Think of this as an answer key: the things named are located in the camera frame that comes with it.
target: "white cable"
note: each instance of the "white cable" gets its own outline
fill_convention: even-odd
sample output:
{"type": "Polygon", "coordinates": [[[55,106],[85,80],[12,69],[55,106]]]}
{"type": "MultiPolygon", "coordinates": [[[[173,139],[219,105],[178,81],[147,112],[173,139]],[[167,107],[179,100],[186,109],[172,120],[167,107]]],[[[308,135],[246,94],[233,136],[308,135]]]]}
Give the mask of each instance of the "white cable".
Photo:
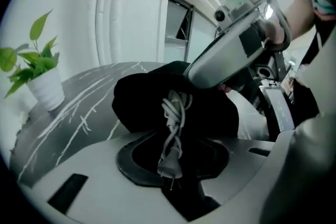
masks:
{"type": "Polygon", "coordinates": [[[164,117],[167,118],[167,124],[166,126],[170,130],[170,135],[167,137],[165,142],[163,143],[163,150],[161,153],[160,161],[166,158],[166,150],[170,142],[175,139],[175,143],[172,147],[175,147],[178,150],[178,158],[181,158],[182,156],[182,144],[180,140],[180,136],[182,133],[182,128],[185,124],[185,111],[191,106],[193,98],[192,95],[186,95],[185,93],[176,93],[175,91],[171,90],[171,100],[168,100],[166,98],[163,98],[162,102],[162,108],[164,110],[164,117]],[[188,104],[184,106],[183,101],[181,99],[180,95],[185,95],[188,99],[188,104]],[[178,111],[174,105],[172,104],[172,100],[175,99],[175,101],[178,101],[180,111],[178,111]]]}

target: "potted plant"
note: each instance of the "potted plant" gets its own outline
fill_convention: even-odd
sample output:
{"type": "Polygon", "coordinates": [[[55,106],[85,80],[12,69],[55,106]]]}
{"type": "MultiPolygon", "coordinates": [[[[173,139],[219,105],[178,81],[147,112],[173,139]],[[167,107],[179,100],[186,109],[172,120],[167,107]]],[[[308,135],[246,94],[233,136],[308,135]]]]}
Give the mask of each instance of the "potted plant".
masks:
{"type": "Polygon", "coordinates": [[[23,84],[27,84],[37,101],[48,111],[61,105],[65,98],[57,70],[59,52],[54,55],[51,53],[51,48],[56,45],[56,37],[46,43],[41,51],[37,46],[37,40],[51,11],[38,18],[30,29],[29,37],[34,48],[30,47],[29,43],[16,49],[0,48],[0,68],[4,72],[10,72],[16,67],[15,72],[8,77],[13,84],[5,98],[23,84]],[[18,56],[23,58],[26,68],[16,64],[18,56]]]}

